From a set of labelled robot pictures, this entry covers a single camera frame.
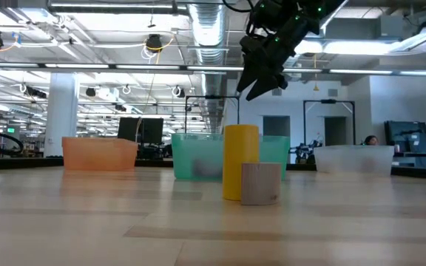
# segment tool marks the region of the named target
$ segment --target silver duct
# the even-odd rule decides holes
[[[223,44],[225,32],[225,7],[222,4],[189,4],[192,17],[192,28],[195,44],[205,47],[217,47]],[[196,50],[199,64],[223,65],[225,51]],[[202,74],[202,93],[204,95],[220,95],[222,75]],[[206,101],[209,127],[212,132],[218,132],[221,126],[223,110],[218,108],[218,100]]]

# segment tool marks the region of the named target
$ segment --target wooden block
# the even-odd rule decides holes
[[[241,205],[270,205],[279,201],[280,163],[243,163]]]
[[[138,144],[129,140],[97,137],[63,137],[67,171],[133,171]]]

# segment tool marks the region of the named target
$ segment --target beige cube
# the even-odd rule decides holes
[[[279,201],[280,163],[243,163],[241,205],[270,205]]]

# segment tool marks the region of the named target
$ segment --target computer monitor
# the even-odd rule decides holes
[[[119,120],[118,138],[136,141],[139,118],[122,117]],[[143,118],[138,130],[139,143],[159,144],[162,142],[163,118]]]

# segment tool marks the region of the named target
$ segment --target orange bin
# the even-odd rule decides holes
[[[134,170],[138,144],[117,138],[63,137],[64,167],[68,171]]]

